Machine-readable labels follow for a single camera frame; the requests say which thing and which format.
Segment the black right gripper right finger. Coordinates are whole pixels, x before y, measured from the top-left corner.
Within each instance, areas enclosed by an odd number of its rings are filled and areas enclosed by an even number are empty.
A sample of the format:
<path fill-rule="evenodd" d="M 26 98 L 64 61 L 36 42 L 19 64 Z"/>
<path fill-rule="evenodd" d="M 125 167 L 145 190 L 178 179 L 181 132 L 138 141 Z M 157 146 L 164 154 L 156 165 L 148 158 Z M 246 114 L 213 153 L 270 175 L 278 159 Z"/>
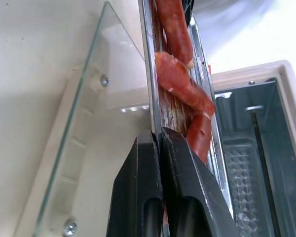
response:
<path fill-rule="evenodd" d="M 161 177 L 170 237 L 240 237 L 215 176 L 169 128 L 163 129 Z"/>

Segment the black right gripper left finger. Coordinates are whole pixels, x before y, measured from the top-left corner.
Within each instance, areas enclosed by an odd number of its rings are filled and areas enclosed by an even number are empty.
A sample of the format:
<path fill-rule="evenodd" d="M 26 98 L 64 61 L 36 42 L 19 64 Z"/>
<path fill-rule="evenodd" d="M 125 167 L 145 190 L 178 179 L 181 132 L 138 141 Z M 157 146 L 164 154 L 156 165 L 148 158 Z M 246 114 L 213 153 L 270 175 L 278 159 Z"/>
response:
<path fill-rule="evenodd" d="M 108 237 L 161 237 L 163 192 L 151 131 L 136 137 L 112 189 Z"/>

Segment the silver metal baking tray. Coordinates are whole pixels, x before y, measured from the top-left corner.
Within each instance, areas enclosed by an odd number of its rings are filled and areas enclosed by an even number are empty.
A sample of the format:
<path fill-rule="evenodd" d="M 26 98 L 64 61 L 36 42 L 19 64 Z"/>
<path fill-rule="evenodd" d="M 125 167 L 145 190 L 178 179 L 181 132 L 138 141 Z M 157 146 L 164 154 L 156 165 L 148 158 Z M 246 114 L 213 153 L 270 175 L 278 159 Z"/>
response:
<path fill-rule="evenodd" d="M 153 131 L 158 139 L 159 160 L 161 164 L 161 145 L 163 129 L 169 128 L 185 137 L 191 123 L 192 109 L 175 98 L 157 84 L 155 52 L 168 51 L 166 37 L 157 16 L 155 0 L 138 0 L 143 36 L 144 55 L 148 80 L 149 105 Z M 222 149 L 222 139 L 218 117 L 212 118 L 212 137 L 208 161 L 205 164 L 215 176 L 233 219 L 233 207 L 227 178 L 226 162 Z"/>

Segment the glass toaster oven door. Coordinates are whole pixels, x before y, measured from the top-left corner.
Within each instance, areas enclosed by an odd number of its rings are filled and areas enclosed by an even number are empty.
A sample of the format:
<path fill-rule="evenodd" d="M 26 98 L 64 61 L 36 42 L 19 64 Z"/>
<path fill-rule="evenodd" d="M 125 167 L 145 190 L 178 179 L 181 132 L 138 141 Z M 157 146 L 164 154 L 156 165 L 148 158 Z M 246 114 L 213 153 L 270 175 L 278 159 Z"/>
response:
<path fill-rule="evenodd" d="M 104 3 L 31 237 L 105 237 L 114 179 L 150 129 L 145 60 Z"/>

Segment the white toaster oven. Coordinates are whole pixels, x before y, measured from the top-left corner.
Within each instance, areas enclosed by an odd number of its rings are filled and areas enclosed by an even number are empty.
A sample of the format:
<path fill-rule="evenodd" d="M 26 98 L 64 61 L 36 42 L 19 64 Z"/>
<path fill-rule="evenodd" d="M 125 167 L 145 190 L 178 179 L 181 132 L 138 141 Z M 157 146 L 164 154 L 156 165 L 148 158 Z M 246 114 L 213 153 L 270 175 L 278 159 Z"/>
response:
<path fill-rule="evenodd" d="M 268 170 L 281 236 L 296 237 L 296 78 L 291 65 L 277 61 L 218 73 L 212 83 L 241 237 L 275 237 L 264 170 Z M 73 74 L 51 132 L 53 139 L 64 134 L 77 87 Z M 59 147 L 45 149 L 28 210 L 37 202 L 42 206 Z M 16 237 L 31 237 L 38 215 L 25 213 Z"/>

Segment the short red sausage piece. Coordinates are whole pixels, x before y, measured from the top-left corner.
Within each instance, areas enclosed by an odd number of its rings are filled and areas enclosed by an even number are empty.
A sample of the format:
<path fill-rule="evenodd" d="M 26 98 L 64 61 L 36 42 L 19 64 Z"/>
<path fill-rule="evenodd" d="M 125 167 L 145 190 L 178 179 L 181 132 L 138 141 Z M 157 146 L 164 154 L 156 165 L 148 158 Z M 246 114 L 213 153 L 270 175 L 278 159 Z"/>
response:
<path fill-rule="evenodd" d="M 203 88 L 196 85 L 185 65 L 167 52 L 155 53 L 158 84 L 196 111 L 211 118 L 215 105 Z"/>

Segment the long red sausage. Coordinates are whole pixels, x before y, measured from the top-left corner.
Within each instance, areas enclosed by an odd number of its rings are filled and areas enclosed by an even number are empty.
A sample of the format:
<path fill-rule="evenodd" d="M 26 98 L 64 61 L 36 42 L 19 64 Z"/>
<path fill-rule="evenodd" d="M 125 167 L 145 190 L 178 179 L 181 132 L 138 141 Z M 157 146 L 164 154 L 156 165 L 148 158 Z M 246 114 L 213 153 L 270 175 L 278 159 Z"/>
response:
<path fill-rule="evenodd" d="M 193 47 L 188 34 L 182 0 L 155 0 L 156 9 L 172 54 L 189 70 L 193 68 Z"/>

